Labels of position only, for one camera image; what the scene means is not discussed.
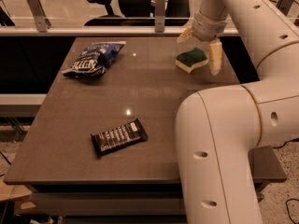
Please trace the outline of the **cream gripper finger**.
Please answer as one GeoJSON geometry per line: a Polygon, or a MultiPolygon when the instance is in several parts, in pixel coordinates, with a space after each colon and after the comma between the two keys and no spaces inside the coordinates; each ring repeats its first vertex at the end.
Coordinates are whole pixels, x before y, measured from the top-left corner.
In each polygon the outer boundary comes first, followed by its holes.
{"type": "Polygon", "coordinates": [[[216,76],[221,70],[222,63],[222,43],[217,38],[208,45],[209,69],[213,76],[216,76]]]}
{"type": "Polygon", "coordinates": [[[177,42],[181,43],[181,42],[185,42],[187,41],[189,38],[191,38],[193,35],[193,30],[192,27],[187,27],[182,34],[179,35],[177,42]]]}

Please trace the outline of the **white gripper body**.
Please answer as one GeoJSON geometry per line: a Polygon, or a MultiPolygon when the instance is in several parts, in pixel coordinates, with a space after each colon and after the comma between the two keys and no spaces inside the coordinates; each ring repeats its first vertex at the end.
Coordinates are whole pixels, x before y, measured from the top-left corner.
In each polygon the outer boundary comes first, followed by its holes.
{"type": "Polygon", "coordinates": [[[212,20],[198,10],[192,20],[192,34],[200,41],[211,41],[220,37],[227,25],[227,20],[212,20]]]}

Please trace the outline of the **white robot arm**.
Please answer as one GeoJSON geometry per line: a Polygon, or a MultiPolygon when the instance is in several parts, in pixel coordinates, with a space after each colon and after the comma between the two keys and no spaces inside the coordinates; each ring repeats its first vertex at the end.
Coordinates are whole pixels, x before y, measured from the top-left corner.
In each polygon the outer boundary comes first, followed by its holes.
{"type": "Polygon", "coordinates": [[[259,81],[198,91],[176,118],[188,224],[263,224],[250,150],[298,137],[299,30],[269,0],[203,0],[193,34],[208,41],[235,24],[259,81]]]}

